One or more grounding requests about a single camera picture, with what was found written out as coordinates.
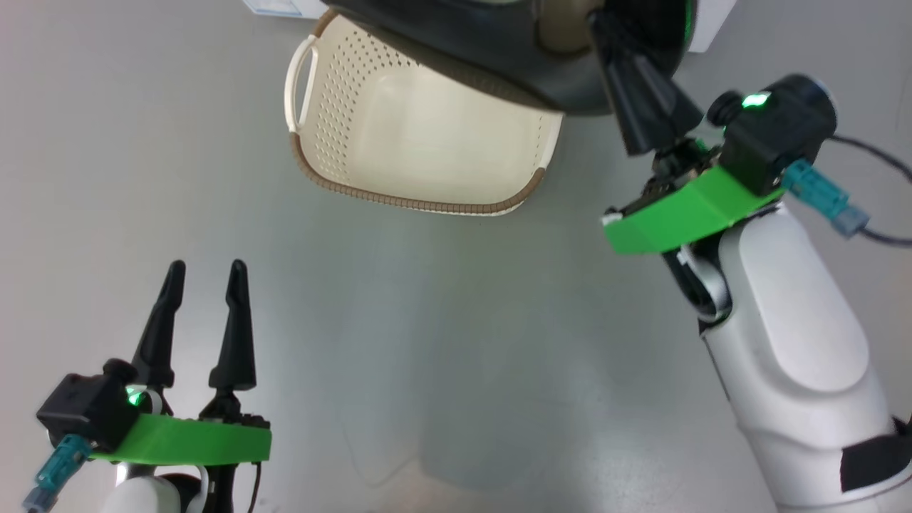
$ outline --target black strap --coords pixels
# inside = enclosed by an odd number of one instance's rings
[[[912,462],[912,420],[894,418],[896,434],[886,434],[843,449],[843,492],[869,487],[902,472]]]

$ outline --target gray table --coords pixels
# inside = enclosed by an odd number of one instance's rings
[[[679,79],[705,108],[804,70],[835,92],[845,133],[912,159],[910,20],[904,0],[742,0]],[[541,189],[505,217],[331,194],[296,169],[282,115],[310,27],[216,0],[4,7],[5,508],[47,454],[32,413],[64,373],[132,354],[177,257],[170,399],[196,415],[240,257],[260,370],[242,400],[275,427],[257,511],[772,511],[666,270],[600,235],[604,208],[648,176],[614,121],[568,120]],[[878,228],[912,233],[901,179],[839,148],[819,163]],[[912,257],[796,210],[908,414]],[[94,511],[112,478],[89,466],[57,511]]]

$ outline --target black cable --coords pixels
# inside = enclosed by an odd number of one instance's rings
[[[895,157],[887,152],[884,152],[880,148],[877,148],[871,144],[868,144],[867,142],[859,141],[858,139],[853,139],[851,137],[845,137],[844,135],[839,135],[839,134],[834,134],[834,135],[830,136],[830,140],[839,142],[841,144],[846,144],[848,146],[854,146],[854,147],[858,148],[859,150],[864,150],[865,152],[868,152],[868,153],[874,155],[878,159],[884,161],[887,165],[889,165],[893,169],[902,173],[902,175],[906,177],[906,180],[908,180],[910,183],[912,183],[912,168],[910,168],[905,162],[900,161],[897,157]],[[883,244],[885,246],[912,247],[912,237],[889,236],[889,235],[877,232],[876,230],[872,230],[871,228],[868,228],[868,227],[861,228],[860,230],[858,230],[858,233],[862,237],[866,238],[867,240],[876,242],[878,244]]]
[[[254,508],[256,507],[256,494],[260,492],[260,476],[263,474],[263,464],[261,462],[254,463],[256,465],[256,478],[254,479],[254,494],[250,497],[250,507],[247,509],[247,513],[254,513]]]

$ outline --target green bracket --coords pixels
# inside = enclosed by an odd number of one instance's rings
[[[221,466],[267,461],[268,429],[141,414],[114,453],[95,459],[153,466]]]
[[[606,225],[605,236],[620,254],[665,253],[732,227],[783,193],[757,197],[716,166],[679,191]]]

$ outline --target white plastic basket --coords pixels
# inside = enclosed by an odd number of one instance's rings
[[[332,191],[415,210],[510,212],[542,181],[561,120],[443,77],[332,11],[297,49],[285,79],[285,121],[301,170]]]

